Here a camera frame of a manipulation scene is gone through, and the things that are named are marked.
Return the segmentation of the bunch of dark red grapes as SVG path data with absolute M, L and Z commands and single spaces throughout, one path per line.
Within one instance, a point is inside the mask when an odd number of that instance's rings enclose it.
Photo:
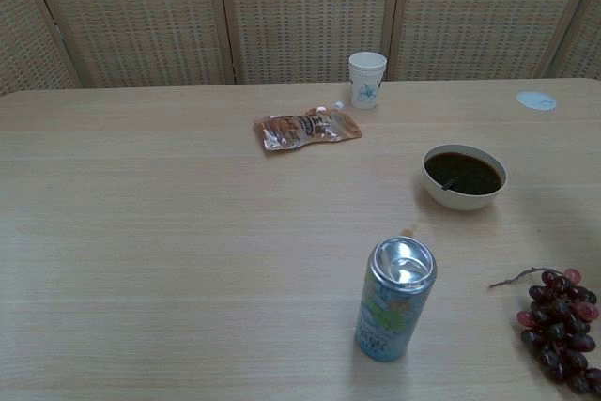
M 590 365 L 586 357 L 601 350 L 591 334 L 594 322 L 601 326 L 601 301 L 581 284 L 580 272 L 531 267 L 488 287 L 516 284 L 534 274 L 541 283 L 528 289 L 529 308 L 516 313 L 521 343 L 547 380 L 601 401 L 601 367 Z

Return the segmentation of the brown spouted food pouch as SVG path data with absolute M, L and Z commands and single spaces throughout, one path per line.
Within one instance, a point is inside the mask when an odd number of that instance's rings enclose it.
M 317 106 L 302 115 L 265 116 L 253 131 L 266 152 L 287 152 L 312 144 L 359 139 L 362 131 L 339 107 Z

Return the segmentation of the white paper cup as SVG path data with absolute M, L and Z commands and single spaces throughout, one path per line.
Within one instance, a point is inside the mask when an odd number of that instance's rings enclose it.
M 348 58 L 351 104 L 358 109 L 376 106 L 387 68 L 387 58 L 373 52 L 358 52 Z

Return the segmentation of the woven bamboo folding screen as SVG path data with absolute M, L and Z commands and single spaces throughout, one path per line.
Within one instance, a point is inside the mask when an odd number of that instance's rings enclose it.
M 0 0 L 0 96 L 35 89 L 601 78 L 601 0 Z

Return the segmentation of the blue aluminium drink can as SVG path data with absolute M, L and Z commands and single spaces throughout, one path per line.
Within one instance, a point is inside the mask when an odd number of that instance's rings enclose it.
M 355 338 L 370 358 L 401 358 L 437 277 L 437 262 L 418 240 L 396 236 L 369 255 Z

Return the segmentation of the white round lid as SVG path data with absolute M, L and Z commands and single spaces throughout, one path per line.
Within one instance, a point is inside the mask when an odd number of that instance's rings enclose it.
M 556 99 L 540 91 L 518 92 L 516 100 L 520 105 L 536 111 L 553 111 L 557 108 Z

